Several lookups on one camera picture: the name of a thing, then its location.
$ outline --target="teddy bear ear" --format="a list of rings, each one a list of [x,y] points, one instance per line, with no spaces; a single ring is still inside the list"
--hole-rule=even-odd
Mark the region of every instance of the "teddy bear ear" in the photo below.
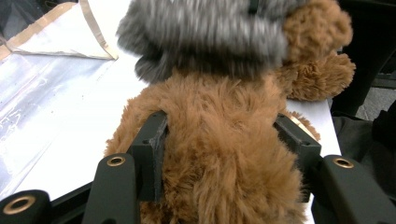
[[[177,60],[163,59],[166,51],[174,52],[177,58],[220,58],[220,64],[206,64],[208,69],[194,63],[194,67],[187,68],[190,70],[219,71],[238,64],[239,69],[231,69],[238,71],[232,76],[253,77],[262,69],[280,66],[286,58],[288,43],[283,21],[305,1],[134,0],[120,22],[118,43],[122,49],[143,56],[136,73],[151,83],[170,77],[169,67],[177,66],[172,63]],[[240,64],[246,59],[261,66],[245,71],[241,68],[248,67]]]
[[[309,0],[289,14],[283,29],[291,63],[321,59],[352,40],[351,19],[335,0]]]

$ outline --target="brown fur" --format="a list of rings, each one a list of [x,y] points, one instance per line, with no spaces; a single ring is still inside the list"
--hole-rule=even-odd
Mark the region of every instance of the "brown fur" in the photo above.
[[[143,223],[303,223],[301,174],[277,137],[286,99],[322,100],[345,88],[354,64],[335,50],[349,43],[350,18],[333,0],[309,0],[284,25],[285,66],[254,81],[180,73],[128,101],[106,155],[126,152],[147,117],[168,117],[164,196],[141,203]]]
[[[327,57],[352,40],[350,18],[335,0],[310,0],[293,11],[283,29],[289,41],[291,63]]]
[[[143,223],[301,223],[301,175],[273,123],[285,99],[275,76],[257,82],[173,74],[130,100],[106,154],[125,152],[154,111],[168,115],[164,198]]]
[[[288,98],[321,101],[343,91],[352,81],[355,68],[347,55],[332,52],[320,60],[283,66],[276,74]]]

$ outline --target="teddy bear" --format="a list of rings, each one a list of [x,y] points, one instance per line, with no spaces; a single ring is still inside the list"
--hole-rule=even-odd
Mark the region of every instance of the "teddy bear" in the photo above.
[[[274,128],[288,98],[323,100],[351,82],[351,41],[334,0],[134,0],[118,30],[150,83],[128,100],[106,155],[164,111],[163,196],[142,223],[304,223],[297,155]]]

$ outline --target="gray fur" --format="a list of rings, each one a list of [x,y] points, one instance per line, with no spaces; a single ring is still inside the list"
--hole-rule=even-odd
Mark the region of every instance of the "gray fur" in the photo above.
[[[287,53],[282,24],[306,0],[135,0],[120,22],[119,45],[143,57],[136,73],[155,83],[178,68],[255,77]]]

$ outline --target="metal grommet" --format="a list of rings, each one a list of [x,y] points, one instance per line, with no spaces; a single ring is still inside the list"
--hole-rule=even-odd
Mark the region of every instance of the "metal grommet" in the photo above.
[[[123,157],[113,157],[107,161],[107,165],[109,166],[119,166],[125,162],[125,158]]]
[[[341,166],[341,167],[344,167],[347,169],[353,168],[355,166],[352,162],[347,161],[346,159],[343,159],[343,158],[335,158],[334,160],[332,160],[332,162],[334,162],[338,166]]]
[[[28,209],[35,203],[35,197],[32,195],[25,195],[12,200],[4,207],[3,212],[6,215],[15,215]]]

